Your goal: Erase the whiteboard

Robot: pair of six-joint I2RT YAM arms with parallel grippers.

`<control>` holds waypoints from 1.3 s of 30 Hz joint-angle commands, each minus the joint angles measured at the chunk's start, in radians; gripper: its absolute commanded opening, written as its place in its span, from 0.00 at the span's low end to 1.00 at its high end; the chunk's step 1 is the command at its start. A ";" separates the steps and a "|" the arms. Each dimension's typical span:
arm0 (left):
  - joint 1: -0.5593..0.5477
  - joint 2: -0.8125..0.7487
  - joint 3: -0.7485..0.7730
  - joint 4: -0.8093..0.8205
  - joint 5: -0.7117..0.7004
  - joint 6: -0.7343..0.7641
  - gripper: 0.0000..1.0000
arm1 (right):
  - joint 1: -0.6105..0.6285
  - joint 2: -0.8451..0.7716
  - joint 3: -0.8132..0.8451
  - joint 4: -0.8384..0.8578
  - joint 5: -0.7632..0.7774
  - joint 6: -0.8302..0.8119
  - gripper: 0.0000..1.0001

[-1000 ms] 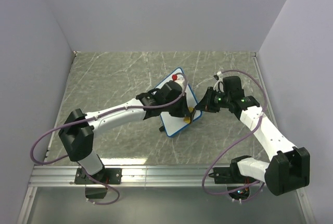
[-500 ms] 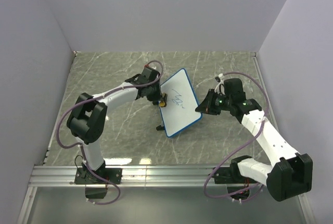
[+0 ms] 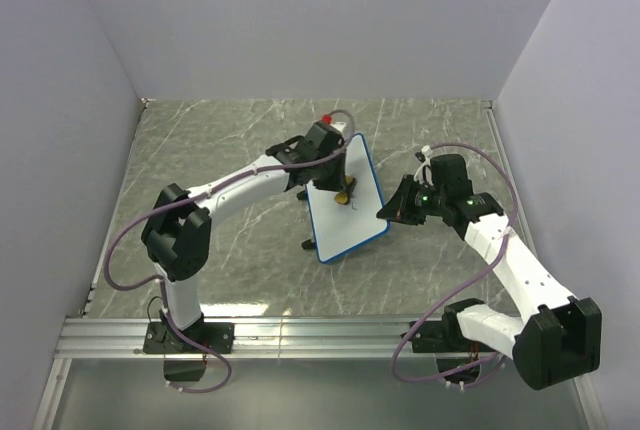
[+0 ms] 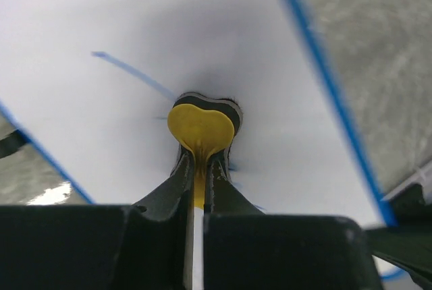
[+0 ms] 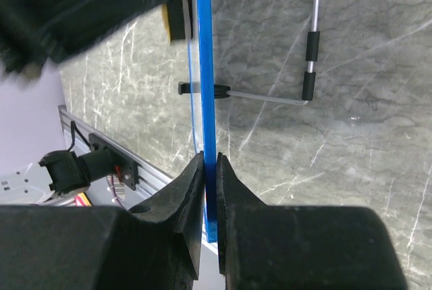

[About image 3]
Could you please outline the yellow bone-shaped whiteboard eraser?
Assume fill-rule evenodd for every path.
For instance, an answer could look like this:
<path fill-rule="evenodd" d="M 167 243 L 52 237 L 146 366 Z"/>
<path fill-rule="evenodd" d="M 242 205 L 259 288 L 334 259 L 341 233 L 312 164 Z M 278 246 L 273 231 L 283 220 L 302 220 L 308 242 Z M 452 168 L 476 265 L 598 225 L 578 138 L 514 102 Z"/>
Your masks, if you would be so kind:
<path fill-rule="evenodd" d="M 345 177 L 344 187 L 336 193 L 334 201 L 339 205 L 348 205 L 351 202 L 353 191 L 357 184 L 357 179 L 353 176 L 347 175 Z"/>

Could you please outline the blue-framed small whiteboard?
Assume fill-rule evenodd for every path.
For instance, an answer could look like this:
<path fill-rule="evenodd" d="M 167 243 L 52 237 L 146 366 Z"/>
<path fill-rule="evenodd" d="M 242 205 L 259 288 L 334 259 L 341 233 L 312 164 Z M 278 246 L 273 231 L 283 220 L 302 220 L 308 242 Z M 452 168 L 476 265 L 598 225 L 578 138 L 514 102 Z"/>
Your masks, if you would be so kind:
<path fill-rule="evenodd" d="M 390 223 L 376 214 L 384 206 L 365 136 L 356 133 L 346 151 L 346 174 L 356 180 L 346 205 L 334 200 L 334 193 L 306 186 L 313 231 L 312 240 L 318 260 L 329 264 L 350 251 L 384 235 Z"/>

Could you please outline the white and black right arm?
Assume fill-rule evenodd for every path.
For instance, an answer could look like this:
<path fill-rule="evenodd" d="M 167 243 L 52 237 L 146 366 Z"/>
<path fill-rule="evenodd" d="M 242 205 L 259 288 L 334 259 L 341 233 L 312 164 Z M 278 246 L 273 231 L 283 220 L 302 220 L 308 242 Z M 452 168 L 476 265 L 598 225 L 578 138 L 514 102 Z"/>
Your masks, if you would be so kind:
<path fill-rule="evenodd" d="M 439 329 L 414 322 L 404 334 L 412 346 L 425 338 L 428 348 L 444 351 L 489 348 L 511 359 L 534 390 L 599 368 L 599 306 L 591 298 L 577 298 L 544 268 L 493 196 L 473 193 L 468 180 L 425 185 L 407 174 L 377 216 L 405 225 L 441 218 L 488 263 L 519 312 L 510 317 L 479 299 L 446 298 Z"/>

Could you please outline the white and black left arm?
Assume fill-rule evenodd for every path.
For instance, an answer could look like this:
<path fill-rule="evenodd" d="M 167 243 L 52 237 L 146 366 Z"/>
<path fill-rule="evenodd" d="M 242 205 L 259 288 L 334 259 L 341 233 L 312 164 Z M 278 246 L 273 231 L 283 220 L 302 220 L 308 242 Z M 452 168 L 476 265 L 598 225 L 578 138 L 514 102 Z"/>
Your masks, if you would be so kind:
<path fill-rule="evenodd" d="M 244 168 L 199 187 L 170 185 L 160 195 L 171 209 L 150 218 L 141 239 L 160 277 L 166 338 L 180 352 L 202 340 L 204 316 L 198 297 L 198 272 L 209 258 L 213 231 L 254 203 L 310 183 L 349 202 L 357 180 L 346 174 L 346 156 L 310 165 L 294 150 L 263 154 Z"/>

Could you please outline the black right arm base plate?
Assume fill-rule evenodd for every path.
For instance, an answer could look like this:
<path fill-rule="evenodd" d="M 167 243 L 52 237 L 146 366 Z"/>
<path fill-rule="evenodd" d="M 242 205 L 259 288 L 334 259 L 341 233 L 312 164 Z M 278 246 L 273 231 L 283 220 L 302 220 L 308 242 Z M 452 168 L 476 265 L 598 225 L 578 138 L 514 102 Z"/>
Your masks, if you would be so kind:
<path fill-rule="evenodd" d="M 463 353 L 470 345 L 450 336 L 447 326 L 441 320 L 427 320 L 409 339 L 414 354 Z"/>

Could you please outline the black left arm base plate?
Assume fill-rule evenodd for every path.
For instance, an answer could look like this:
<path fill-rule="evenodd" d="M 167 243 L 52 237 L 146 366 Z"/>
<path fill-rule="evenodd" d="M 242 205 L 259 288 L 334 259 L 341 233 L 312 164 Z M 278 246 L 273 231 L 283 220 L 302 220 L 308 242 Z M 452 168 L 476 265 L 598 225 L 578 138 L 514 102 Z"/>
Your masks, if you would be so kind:
<path fill-rule="evenodd" d="M 184 336 L 219 354 L 230 354 L 235 326 L 230 322 L 204 322 L 182 331 Z M 146 329 L 142 347 L 144 354 L 198 353 L 199 348 L 180 338 L 165 321 L 152 321 Z"/>

